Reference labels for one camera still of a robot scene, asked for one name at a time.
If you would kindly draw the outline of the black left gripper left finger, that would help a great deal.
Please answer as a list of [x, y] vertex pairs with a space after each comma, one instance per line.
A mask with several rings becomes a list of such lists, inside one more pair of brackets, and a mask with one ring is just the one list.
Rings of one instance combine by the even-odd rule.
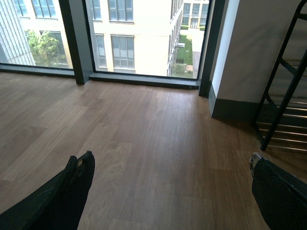
[[70, 156], [61, 172], [0, 215], [2, 230], [75, 230], [92, 185], [91, 151]]

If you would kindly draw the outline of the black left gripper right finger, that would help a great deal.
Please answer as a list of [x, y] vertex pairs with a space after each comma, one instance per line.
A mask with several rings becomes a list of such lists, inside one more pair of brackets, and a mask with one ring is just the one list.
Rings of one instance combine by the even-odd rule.
[[307, 228], [307, 184], [255, 152], [249, 160], [252, 194], [271, 230]]

